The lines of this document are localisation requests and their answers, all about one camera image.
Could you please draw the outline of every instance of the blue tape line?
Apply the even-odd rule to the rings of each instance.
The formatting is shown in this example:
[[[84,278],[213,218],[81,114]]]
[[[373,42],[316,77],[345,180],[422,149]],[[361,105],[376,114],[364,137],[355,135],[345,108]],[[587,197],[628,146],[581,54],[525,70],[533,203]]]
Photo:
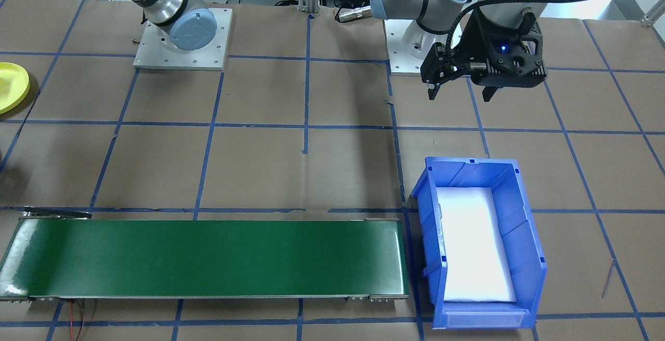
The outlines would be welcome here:
[[[613,69],[615,73],[665,73],[665,71],[635,71],[633,69]]]
[[[418,318],[321,318],[305,320],[303,324],[368,324],[368,323],[415,323]]]
[[[416,253],[414,253],[414,238],[413,231],[411,230],[411,220],[409,219],[409,212],[404,209],[404,228],[406,228],[406,243],[409,248],[409,270],[411,271],[411,286],[414,292],[414,305],[416,306],[416,323],[418,324],[418,339],[425,341],[425,329],[423,328],[422,310],[420,308],[420,289],[418,289],[418,281],[420,280],[420,271],[416,268]]]
[[[311,31],[309,30],[308,26],[308,32],[307,32],[307,39],[309,43],[310,39],[310,33]],[[333,58],[313,58],[309,56],[309,51],[307,51],[307,56],[306,57],[279,57],[279,56],[269,56],[269,55],[229,55],[230,58],[235,58],[235,59],[264,59],[264,60],[292,60],[292,61],[320,61],[320,62],[375,62],[378,64],[386,64],[388,63],[387,60],[381,60],[381,59],[333,59]]]
[[[60,43],[60,47],[58,47],[58,54],[62,54],[62,50],[64,49],[65,43],[67,43],[67,40],[69,40],[69,35],[72,33],[72,29],[74,29],[74,24],[76,24],[76,19],[78,19],[78,15],[81,14],[81,9],[83,9],[83,2],[79,3],[78,9],[76,9],[76,13],[74,14],[74,18],[72,19],[72,23],[69,24],[69,28],[67,29],[67,32],[64,34],[64,39],[62,40],[62,43]]]
[[[215,123],[215,126],[225,128],[305,128],[302,124]]]
[[[307,49],[306,49],[306,59],[304,66],[304,130],[302,132],[303,144],[302,144],[302,154],[307,154],[309,149],[309,129],[307,125],[309,124],[309,73],[311,65],[311,47],[312,47],[312,19],[314,16],[307,16]]]
[[[489,147],[487,146],[487,139],[485,138],[485,130],[483,128],[483,122],[480,119],[480,110],[478,109],[478,104],[475,102],[475,97],[473,96],[473,86],[471,85],[471,79],[466,80],[466,85],[469,88],[469,95],[471,96],[471,103],[473,104],[473,111],[475,112],[475,119],[478,121],[478,130],[480,131],[480,138],[483,140],[483,147],[485,148],[485,154],[487,158],[491,158],[489,155]]]
[[[465,126],[398,126],[397,130],[458,130],[462,132],[480,132],[479,128]]]
[[[0,51],[0,55],[42,55],[54,57],[58,53],[32,53],[30,51]]]
[[[62,57],[104,57],[104,58],[133,58],[132,54],[88,54],[88,53],[62,53]]]
[[[304,307],[302,298],[298,298],[298,317],[296,319],[296,341],[302,341],[302,308]]]
[[[117,121],[108,120],[44,120],[44,119],[29,119],[26,124],[63,124],[63,125],[116,125]]]
[[[306,60],[306,58],[303,57],[270,57],[263,55],[229,55],[229,57],[236,59],[270,59],[270,60],[297,60],[297,61]]]
[[[0,162],[0,173],[5,169],[5,165],[7,165],[7,161],[9,160],[9,157],[11,156],[11,153],[14,151],[14,147],[16,146],[16,142],[18,142],[19,137],[21,136],[21,131],[23,131],[23,127],[28,120],[28,117],[30,116],[30,113],[33,111],[33,108],[35,108],[35,104],[37,102],[37,98],[40,96],[42,91],[44,90],[44,87],[46,86],[48,82],[48,78],[50,78],[50,74],[53,72],[53,69],[55,68],[55,63],[58,61],[58,57],[61,52],[62,48],[64,48],[65,43],[67,42],[69,35],[72,33],[72,28],[74,28],[74,24],[76,23],[76,19],[78,19],[78,15],[81,13],[81,8],[83,8],[83,1],[78,5],[78,9],[76,10],[76,13],[74,14],[74,17],[72,19],[71,24],[69,24],[69,28],[67,29],[67,32],[64,34],[64,38],[62,39],[62,43],[60,43],[60,47],[58,48],[58,53],[55,55],[53,58],[53,61],[50,64],[50,67],[48,67],[48,71],[46,75],[44,76],[44,79],[41,83],[41,86],[37,92],[37,95],[35,95],[35,100],[30,104],[30,108],[28,109],[27,114],[25,114],[25,118],[23,118],[23,123],[21,126],[19,126],[19,130],[17,130],[16,134],[14,135],[14,139],[12,140],[11,144],[9,145],[9,149],[7,149],[7,152],[5,152],[2,162]]]
[[[610,68],[610,64],[607,62],[607,59],[605,58],[605,55],[601,51],[601,47],[598,45],[598,42],[596,42],[596,38],[593,36],[593,33],[591,33],[591,28],[589,28],[589,25],[585,20],[582,20],[582,23],[584,23],[584,27],[587,28],[587,33],[589,34],[589,37],[591,37],[591,40],[593,41],[594,46],[596,47],[596,50],[598,50],[598,54],[601,55],[601,59],[603,59],[603,62],[605,63],[605,66],[607,67],[607,70],[610,72],[610,76],[612,76],[612,80],[615,81],[615,85],[617,85],[617,89],[619,90],[619,94],[621,94],[621,97],[624,100],[624,103],[626,104],[626,107],[628,107],[628,111],[630,112],[630,116],[632,116],[632,119],[635,121],[635,124],[637,125],[637,128],[639,129],[640,133],[642,134],[642,137],[644,138],[644,141],[646,142],[646,145],[649,147],[649,150],[651,151],[651,155],[653,155],[654,159],[656,160],[656,163],[658,164],[658,167],[660,168],[660,172],[663,173],[665,176],[665,168],[663,168],[663,164],[660,162],[660,159],[658,159],[658,156],[656,155],[656,151],[654,150],[654,147],[651,146],[651,142],[649,142],[648,137],[646,137],[646,134],[644,134],[644,130],[642,129],[642,125],[640,124],[639,120],[637,119],[637,115],[633,111],[632,107],[630,106],[630,103],[628,102],[628,98],[626,97],[625,93],[623,92],[623,89],[621,88],[621,85],[619,85],[619,82],[617,80],[617,76],[615,76],[615,73],[612,71]]]
[[[540,338],[538,337],[538,331],[536,330],[536,327],[532,327],[531,329],[531,334],[534,335],[534,341],[540,341]]]
[[[597,68],[547,67],[547,69],[550,69],[552,71],[607,72],[606,69],[597,69]]]
[[[388,81],[388,95],[392,97],[392,83],[390,82],[390,63],[385,62],[385,79]]]
[[[123,125],[143,126],[210,126],[210,123],[170,123],[168,121],[123,121]]]
[[[587,28],[587,31],[589,32],[589,35],[591,35],[591,31],[589,30],[589,26],[587,25],[587,23],[585,21],[582,21],[582,23],[584,23],[585,28]],[[591,40],[593,40],[594,45],[596,45],[596,49],[598,49],[598,51],[600,52],[600,48],[598,48],[598,45],[597,45],[595,39],[592,36],[591,36]],[[575,153],[575,148],[573,148],[573,143],[570,141],[570,136],[568,135],[566,127],[563,124],[561,114],[559,113],[558,108],[556,108],[556,103],[554,101],[554,97],[552,95],[552,92],[549,88],[549,84],[547,83],[547,80],[543,81],[543,83],[544,83],[544,87],[546,88],[547,95],[548,95],[550,101],[552,102],[552,107],[554,108],[554,112],[556,113],[556,118],[558,119],[559,124],[561,124],[561,129],[564,131],[563,135],[566,139],[566,143],[568,144],[568,147],[570,148],[570,154],[573,156],[573,161],[575,161],[575,166],[577,167],[577,171],[579,172],[580,178],[582,179],[582,184],[584,184],[584,189],[586,190],[587,195],[589,196],[589,201],[591,202],[591,206],[592,206],[592,208],[594,208],[594,210],[597,210],[596,202],[594,201],[593,195],[591,194],[591,188],[589,187],[589,183],[587,182],[587,179],[584,176],[584,172],[582,172],[582,166],[579,163],[579,159],[577,158],[577,154]],[[623,275],[623,272],[622,272],[621,267],[620,267],[620,263],[617,260],[617,255],[615,254],[615,251],[612,247],[612,243],[610,242],[610,238],[607,234],[607,231],[605,230],[605,225],[603,225],[603,221],[601,220],[600,213],[596,212],[594,214],[596,215],[596,220],[598,222],[599,227],[601,228],[601,232],[603,233],[603,238],[605,239],[605,244],[607,245],[607,248],[610,252],[610,255],[616,261],[617,273],[618,273],[619,277],[621,278],[621,283],[624,286],[624,290],[625,290],[626,295],[629,299],[630,306],[631,306],[633,312],[636,314],[637,322],[640,325],[640,329],[642,331],[642,336],[644,336],[645,341],[648,341],[648,336],[646,335],[646,330],[644,329],[644,324],[642,324],[642,320],[638,315],[637,306],[635,305],[635,301],[632,298],[632,294],[630,294],[630,289],[628,287],[628,283],[626,282],[626,278]]]
[[[60,301],[60,303],[58,303],[57,307],[55,308],[55,313],[53,313],[53,320],[50,323],[50,327],[48,328],[48,333],[46,335],[46,341],[52,341],[53,339],[53,333],[55,332],[55,327],[57,327],[58,319],[60,318],[60,312],[62,312],[63,303],[63,301]]]
[[[410,211],[417,212],[417,208],[409,208]],[[328,213],[401,213],[403,208],[331,208]]]
[[[171,341],[178,340],[178,326],[180,323],[180,317],[182,316],[182,306],[185,303],[185,300],[178,300],[178,309],[176,310],[176,321],[173,325],[173,333],[171,333]]]
[[[22,124],[19,119],[0,120],[0,124]],[[116,121],[92,121],[92,120],[43,120],[30,119],[26,124],[62,124],[62,125],[116,125]],[[142,125],[142,126],[209,126],[209,123],[187,123],[187,122],[169,122],[169,121],[123,121],[122,125]],[[215,123],[215,127],[241,127],[241,128],[294,128],[294,129],[376,129],[391,130],[393,127],[388,125],[303,125],[303,124],[254,124],[254,123]],[[479,128],[465,126],[398,126],[397,130],[443,130],[443,131],[463,131],[479,132]],[[627,131],[627,130],[561,130],[561,129],[541,129],[541,128],[486,128],[485,132],[504,132],[504,133],[577,133],[580,135],[665,135],[665,132],[658,131]]]
[[[113,148],[116,146],[119,131],[121,131],[121,126],[123,125],[123,119],[127,111],[127,106],[129,105],[129,101],[131,99],[131,93],[134,91],[134,86],[136,85],[136,80],[138,78],[138,72],[139,69],[137,68],[136,71],[134,72],[134,77],[131,78],[131,83],[129,85],[129,90],[127,90],[127,96],[125,97],[123,109],[121,110],[121,114],[119,115],[118,121],[116,122],[116,129],[113,133],[114,137],[111,139],[111,142],[109,144],[109,149],[107,149],[107,155],[106,157],[104,157],[104,163],[102,164],[102,169],[100,170],[99,177],[97,178],[97,184],[95,184],[95,190],[92,192],[92,198],[90,199],[90,207],[88,207],[90,209],[90,212],[92,212],[92,209],[95,206],[95,202],[97,201],[97,196],[99,195],[99,189],[102,187],[102,181],[104,180],[104,175],[106,175],[107,173],[109,160],[111,159]]]
[[[290,213],[304,208],[211,208],[201,207],[199,213]]]
[[[641,318],[665,318],[665,312],[640,312]],[[592,313],[545,313],[537,316],[538,320],[563,319],[603,319],[603,318],[635,318],[633,312],[592,312]],[[432,322],[432,317],[422,317],[423,322]],[[273,326],[297,325],[296,319],[211,319],[211,320],[95,320],[86,322],[85,326]],[[320,318],[304,320],[302,324],[382,324],[382,323],[415,323],[416,317],[396,318]],[[0,327],[69,327],[69,321],[16,321],[0,322]],[[81,326],[79,320],[73,326]]]
[[[322,61],[322,62],[373,62],[377,64],[389,64],[387,60],[380,59],[332,59],[332,58],[310,58],[311,61]]]
[[[538,320],[634,318],[634,312],[539,313]]]
[[[210,118],[208,138],[206,141],[206,152],[204,153],[204,162],[201,168],[201,178],[199,180],[199,190],[196,194],[196,204],[194,205],[194,215],[192,220],[198,220],[199,218],[199,208],[201,207],[201,198],[204,194],[204,184],[206,184],[206,172],[207,172],[207,163],[210,158],[210,147],[212,146],[212,137],[215,133],[215,121],[217,120],[217,114],[219,111],[219,99],[221,99],[221,90],[224,84],[224,73],[219,74],[219,83],[217,86],[217,95],[215,96],[215,106],[212,110],[212,118]]]

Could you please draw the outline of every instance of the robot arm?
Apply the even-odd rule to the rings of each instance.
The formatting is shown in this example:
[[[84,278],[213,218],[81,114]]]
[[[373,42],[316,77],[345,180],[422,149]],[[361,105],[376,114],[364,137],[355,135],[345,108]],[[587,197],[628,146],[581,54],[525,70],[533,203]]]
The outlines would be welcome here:
[[[404,40],[412,55],[424,59],[420,75],[430,100],[442,84],[468,75],[485,87],[487,102],[499,88],[534,87],[547,78],[537,19],[547,3],[581,1],[479,0],[461,10],[466,0],[371,0],[371,7],[379,19],[414,19]],[[453,31],[468,12],[461,40],[451,48]],[[429,50],[426,56],[414,52],[418,45]]]
[[[201,49],[215,37],[217,22],[203,0],[133,1],[181,50]]]

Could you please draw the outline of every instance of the blue tape grid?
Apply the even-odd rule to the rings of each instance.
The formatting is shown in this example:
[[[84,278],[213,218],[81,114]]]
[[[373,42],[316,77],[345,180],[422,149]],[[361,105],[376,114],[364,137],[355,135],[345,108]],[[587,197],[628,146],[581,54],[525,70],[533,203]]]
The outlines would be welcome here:
[[[607,59],[605,59],[605,55],[601,51],[601,47],[598,45],[596,38],[593,36],[593,33],[591,33],[591,28],[589,28],[589,24],[587,24],[586,20],[582,20],[582,23],[584,23],[584,27],[587,29],[587,33],[589,34],[589,37],[591,37],[591,40],[593,41],[593,45],[596,47],[596,50],[598,50],[598,54],[601,55],[601,59],[605,63],[605,67],[607,68],[607,71],[610,73],[610,76],[612,76],[612,80],[615,81],[615,85],[617,85],[619,94],[621,94],[621,97],[623,98],[626,107],[628,107],[628,111],[630,111],[630,116],[632,116],[632,119],[635,121],[635,124],[637,125],[637,128],[640,130],[640,133],[642,134],[642,137],[644,138],[644,141],[646,142],[647,146],[649,146],[649,150],[651,150],[651,154],[654,156],[654,159],[656,159],[656,163],[658,163],[658,166],[660,167],[660,172],[663,173],[663,175],[665,175],[665,168],[663,168],[663,164],[660,163],[660,160],[658,159],[658,156],[654,151],[654,147],[651,146],[651,142],[649,142],[648,137],[646,137],[646,134],[644,134],[642,125],[637,120],[637,116],[635,115],[632,107],[630,106],[628,99],[626,98],[626,95],[624,94],[623,89],[621,88],[621,85],[619,85],[617,77],[615,76],[615,72],[610,68],[610,64],[607,62]]]
[[[0,162],[0,172],[3,171],[5,168],[5,165],[7,165],[7,160],[11,156],[11,152],[14,151],[14,147],[16,146],[16,142],[19,140],[19,136],[21,135],[21,131],[23,130],[24,124],[26,123],[28,116],[30,116],[30,113],[33,111],[33,108],[35,107],[35,103],[37,102],[38,97],[44,90],[45,85],[48,82],[48,78],[50,77],[50,74],[52,73],[53,69],[55,68],[55,63],[58,61],[60,54],[62,53],[62,49],[64,49],[65,43],[67,43],[67,40],[69,38],[69,35],[72,33],[72,29],[74,28],[74,24],[76,24],[76,19],[78,19],[78,15],[81,13],[81,9],[83,9],[83,2],[81,2],[78,5],[78,9],[76,10],[76,13],[74,14],[74,17],[72,19],[71,24],[69,24],[69,28],[67,29],[67,32],[64,34],[64,38],[62,39],[62,43],[60,43],[60,47],[58,48],[58,51],[56,52],[53,61],[50,64],[50,67],[48,67],[48,71],[46,75],[44,76],[44,80],[41,83],[41,86],[37,92],[37,95],[35,96],[35,100],[30,104],[30,108],[28,109],[27,114],[25,114],[25,118],[23,119],[21,126],[19,127],[19,130],[17,130],[16,134],[14,135],[14,140],[12,140],[11,144],[9,145],[9,149],[7,149],[7,152],[4,154],[2,158],[2,162]]]
[[[4,4],[5,0],[0,1],[0,7]],[[76,14],[74,15],[73,21],[71,25],[69,26],[69,29],[65,35],[64,40],[62,41],[60,48],[58,52],[56,53],[34,53],[34,52],[16,52],[16,51],[0,51],[0,55],[5,54],[5,55],[45,55],[45,56],[54,56],[54,60],[52,64],[50,65],[47,75],[45,76],[42,86],[37,94],[42,92],[43,88],[45,87],[48,77],[52,73],[52,70],[55,66],[55,63],[57,59],[61,56],[65,57],[70,57],[70,56],[77,56],[77,57],[134,57],[133,55],[126,55],[126,54],[75,54],[75,53],[64,53],[62,52],[62,49],[64,48],[65,43],[67,42],[67,38],[69,38],[69,35],[71,33],[71,30],[76,22],[76,19],[78,18],[78,15],[81,12],[81,7],[83,6],[83,2],[81,2],[81,5],[79,5],[78,10]],[[200,182],[200,187],[199,187],[199,194],[197,196],[197,206],[195,206],[194,209],[187,209],[187,208],[160,208],[160,209],[150,209],[150,208],[96,208],[94,207],[95,204],[95,198],[97,196],[98,189],[100,187],[100,184],[103,179],[104,175],[104,170],[105,166],[108,163],[110,153],[112,152],[112,147],[114,145],[114,140],[112,140],[109,151],[107,152],[107,158],[104,162],[104,168],[102,168],[102,172],[100,173],[100,177],[98,179],[98,184],[96,185],[95,189],[95,195],[93,196],[93,199],[91,200],[90,207],[88,208],[62,208],[62,209],[71,209],[75,211],[104,211],[104,212],[171,212],[171,213],[176,213],[176,212],[190,212],[194,213],[195,218],[197,217],[198,213],[273,213],[273,212],[280,212],[280,213],[287,213],[291,211],[303,211],[304,209],[302,208],[201,208],[200,207],[200,197],[202,194],[203,190],[203,185],[204,185],[204,180],[205,180],[205,172],[206,172],[206,165],[207,165],[207,157],[209,156],[209,146],[211,143],[211,138],[214,132],[214,128],[216,126],[247,126],[247,127],[281,127],[281,128],[304,128],[305,130],[305,145],[304,145],[304,150],[303,152],[307,151],[307,129],[309,128],[359,128],[359,129],[392,129],[394,131],[394,139],[395,139],[395,149],[396,149],[396,157],[397,157],[397,169],[399,171],[400,175],[400,180],[401,180],[401,196],[402,196],[402,201],[406,198],[405,197],[405,190],[404,190],[404,182],[402,178],[402,171],[401,171],[401,156],[399,152],[399,142],[398,142],[398,136],[397,136],[397,131],[399,130],[465,130],[465,131],[478,131],[482,135],[484,147],[485,147],[485,152],[489,155],[489,148],[487,146],[487,142],[485,140],[485,131],[498,131],[498,132],[535,132],[535,133],[563,133],[567,139],[568,146],[570,148],[570,151],[573,155],[573,159],[575,160],[576,166],[578,168],[578,171],[580,173],[580,177],[582,178],[582,182],[584,183],[585,189],[587,191],[587,194],[589,195],[589,199],[592,204],[592,209],[573,209],[573,210],[567,210],[567,209],[534,209],[534,213],[592,213],[596,215],[596,218],[598,220],[599,225],[601,225],[601,231],[603,232],[603,236],[605,237],[606,244],[608,245],[608,249],[610,250],[610,253],[612,254],[613,258],[616,258],[615,253],[613,251],[613,248],[611,246],[611,243],[609,241],[609,237],[606,233],[605,227],[603,225],[603,222],[600,218],[601,213],[644,213],[644,214],[658,214],[662,215],[665,214],[665,210],[629,210],[629,209],[599,209],[596,208],[595,203],[592,198],[591,190],[589,189],[589,185],[586,182],[586,179],[584,177],[584,174],[582,172],[582,168],[579,165],[579,161],[577,159],[577,155],[575,154],[575,151],[572,147],[572,143],[570,142],[570,138],[568,137],[569,133],[579,133],[579,134],[611,134],[611,135],[642,135],[644,137],[644,140],[646,141],[647,145],[649,146],[649,149],[651,150],[651,153],[656,159],[656,162],[658,163],[658,166],[660,167],[660,170],[665,174],[665,170],[663,170],[663,165],[658,159],[658,156],[656,155],[655,151],[653,150],[653,147],[651,146],[647,135],[665,135],[665,132],[650,132],[650,131],[644,131],[641,127],[641,125],[638,122],[638,119],[636,115],[634,114],[633,109],[631,108],[627,98],[625,97],[625,94],[623,93],[622,88],[620,87],[616,77],[615,73],[665,73],[665,71],[646,71],[646,70],[624,70],[624,69],[611,69],[608,62],[605,59],[605,56],[603,55],[603,52],[601,51],[598,43],[596,42],[595,38],[592,35],[591,30],[589,29],[588,24],[586,21],[584,21],[584,26],[587,29],[589,36],[592,38],[592,41],[594,45],[596,46],[596,49],[598,50],[599,54],[601,55],[601,58],[603,59],[606,69],[582,69],[582,68],[563,68],[563,67],[550,67],[550,69],[555,69],[555,70],[564,70],[564,71],[594,71],[594,72],[608,72],[612,76],[613,80],[615,81],[615,84],[617,85],[617,88],[624,99],[625,104],[627,105],[627,108],[630,111],[630,114],[635,120],[635,123],[637,124],[639,131],[602,131],[602,130],[566,130],[565,125],[563,124],[563,121],[561,120],[561,116],[558,113],[558,109],[556,109],[555,102],[553,100],[553,97],[551,95],[551,91],[549,90],[549,86],[546,83],[546,90],[548,92],[548,95],[550,97],[550,100],[553,104],[553,107],[555,109],[556,116],[559,120],[559,123],[561,124],[561,130],[546,130],[546,129],[501,129],[501,128],[483,128],[482,127],[482,121],[480,121],[480,113],[477,108],[477,104],[475,103],[475,99],[473,98],[473,91],[470,89],[470,93],[472,96],[472,102],[473,102],[473,107],[474,111],[476,114],[476,118],[478,120],[478,128],[455,128],[455,127],[419,127],[419,126],[397,126],[396,118],[395,118],[395,111],[394,111],[394,106],[391,105],[391,114],[392,114],[392,119],[393,119],[393,125],[392,126],[334,126],[334,125],[329,125],[329,126],[315,126],[315,125],[309,125],[308,124],[308,109],[307,107],[309,106],[307,103],[307,98],[309,97],[309,64],[311,61],[328,61],[328,62],[377,62],[377,63],[383,63],[387,67],[389,66],[389,63],[384,60],[359,60],[359,61],[351,61],[351,60],[346,60],[346,59],[325,59],[325,58],[311,58],[309,56],[309,45],[310,45],[310,20],[311,17],[308,17],[307,24],[308,24],[308,31],[307,31],[307,56],[305,58],[301,57],[257,57],[257,56],[246,56],[246,55],[230,55],[230,57],[235,57],[235,58],[251,58],[251,59],[278,59],[278,60],[297,60],[297,61],[306,61],[307,62],[307,78],[308,81],[306,82],[306,110],[305,110],[305,121],[304,125],[252,125],[252,124],[224,124],[224,123],[215,123],[215,116],[213,116],[213,119],[211,119],[211,123],[206,124],[206,123],[162,123],[162,122],[124,122],[123,117],[124,117],[124,111],[126,111],[127,104],[130,100],[131,96],[131,90],[133,89],[133,85],[136,81],[136,76],[138,76],[138,71],[135,73],[135,78],[132,81],[130,90],[128,92],[128,96],[126,98],[125,104],[123,106],[123,111],[121,112],[121,117],[118,119],[118,121],[37,121],[37,120],[32,120],[28,121],[27,117],[24,119],[24,121],[21,120],[6,120],[2,121],[2,123],[20,123],[21,128],[19,128],[19,131],[14,137],[14,140],[12,141],[12,144],[10,145],[9,150],[7,151],[5,157],[3,158],[2,164],[0,164],[0,171],[2,171],[2,168],[5,166],[5,163],[14,149],[14,146],[19,138],[19,134],[21,132],[21,129],[23,128],[23,125],[25,123],[53,123],[53,124],[91,124],[91,125],[116,125],[116,134],[119,132],[119,128],[122,125],[164,125],[164,126],[209,126],[210,131],[209,131],[209,137],[208,137],[208,142],[207,142],[207,148],[206,148],[206,157],[204,158],[204,166],[202,168],[202,179]],[[389,81],[389,95],[392,95],[392,85],[390,85],[390,74],[389,74],[389,68],[387,68],[387,73],[388,73],[388,81]],[[219,83],[219,90],[218,90],[218,97],[216,100],[216,108],[214,109],[214,114],[217,113],[218,105],[219,105],[219,97],[221,95],[221,81],[223,80],[223,76],[220,78],[220,83]],[[0,209],[8,209],[8,208],[14,208],[14,209],[20,209],[18,207],[0,207]],[[415,213],[417,210],[410,209],[410,208],[333,208],[330,209],[331,213],[403,213],[405,217],[405,224],[407,228],[407,233],[408,233],[408,242],[409,242],[409,257],[411,258],[411,275],[413,276],[411,279],[413,280],[413,284],[415,284],[418,280],[418,275],[417,272],[415,271],[413,265],[414,265],[414,253],[413,253],[413,238],[411,237],[411,228],[410,228],[410,223],[409,223],[409,213]],[[624,286],[625,291],[627,292],[627,296],[629,297],[631,306],[633,308],[633,312],[620,312],[620,313],[562,313],[562,314],[542,314],[538,316],[539,320],[550,320],[550,319],[572,319],[572,318],[636,318],[641,331],[642,335],[644,336],[645,340],[648,340],[648,336],[646,334],[646,331],[644,329],[644,325],[642,324],[641,318],[663,318],[665,317],[665,312],[639,312],[635,306],[634,300],[632,299],[632,296],[629,291],[629,287],[627,285],[627,282],[625,280],[625,277],[622,273],[622,270],[620,269],[619,264],[617,263],[617,270],[618,274],[620,275],[620,278],[622,280],[622,284]],[[275,324],[295,324],[298,327],[298,336],[297,339],[298,341],[302,339],[302,325],[303,324],[356,324],[356,323],[382,323],[382,322],[417,322],[418,323],[418,331],[420,335],[420,339],[423,339],[423,330],[422,330],[422,323],[423,321],[432,321],[431,318],[423,318],[420,315],[420,299],[418,298],[418,289],[414,288],[414,299],[416,300],[416,311],[417,311],[417,316],[415,318],[333,318],[333,319],[316,319],[316,320],[302,320],[302,299],[299,300],[299,312],[298,312],[298,317],[293,320],[188,320],[188,321],[181,321],[180,316],[181,316],[181,311],[182,311],[182,306],[183,306],[183,300],[178,301],[178,310],[176,311],[176,319],[173,321],[145,321],[145,322],[110,322],[110,321],[97,321],[97,322],[91,322],[88,323],[88,326],[154,326],[154,325],[163,325],[163,326],[173,326],[174,327],[174,333],[172,336],[172,339],[177,339],[178,335],[178,326],[182,325],[225,325],[225,324],[237,324],[237,325],[275,325]],[[59,303],[59,305],[56,308],[56,311],[54,313],[53,319],[51,322],[0,322],[0,326],[26,326],[26,327],[31,327],[31,326],[36,326],[36,327],[49,327],[49,332],[47,335],[47,340],[52,339],[53,332],[56,327],[60,326],[69,326],[69,322],[59,322],[58,318],[60,316],[60,312],[62,310],[62,303]],[[533,329],[534,332],[534,339],[538,340],[537,332],[536,329]]]

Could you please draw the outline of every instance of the table surface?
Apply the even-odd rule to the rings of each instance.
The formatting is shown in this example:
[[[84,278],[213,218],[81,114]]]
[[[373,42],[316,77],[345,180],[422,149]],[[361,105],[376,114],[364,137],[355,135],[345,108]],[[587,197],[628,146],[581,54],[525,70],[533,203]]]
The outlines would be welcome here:
[[[0,250],[26,205],[93,220],[399,218],[413,296],[86,301],[83,340],[665,339],[665,50],[653,30],[542,18],[544,84],[484,103],[459,78],[428,101],[417,77],[389,74],[381,21],[226,7],[222,74],[135,70],[132,3],[0,1],[0,61],[33,81],[0,119]],[[549,267],[535,329],[430,329],[409,197],[426,156],[517,159]],[[0,339],[69,339],[69,307],[0,304]]]

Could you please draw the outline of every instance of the metal connector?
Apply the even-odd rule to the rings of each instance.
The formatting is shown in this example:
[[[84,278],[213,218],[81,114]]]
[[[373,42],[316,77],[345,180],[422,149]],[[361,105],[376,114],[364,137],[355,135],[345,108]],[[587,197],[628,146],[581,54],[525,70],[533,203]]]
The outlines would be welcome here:
[[[352,9],[351,11],[340,14],[339,22],[346,23],[347,21],[360,20],[366,17],[372,17],[372,7],[370,6],[358,7],[356,9]]]

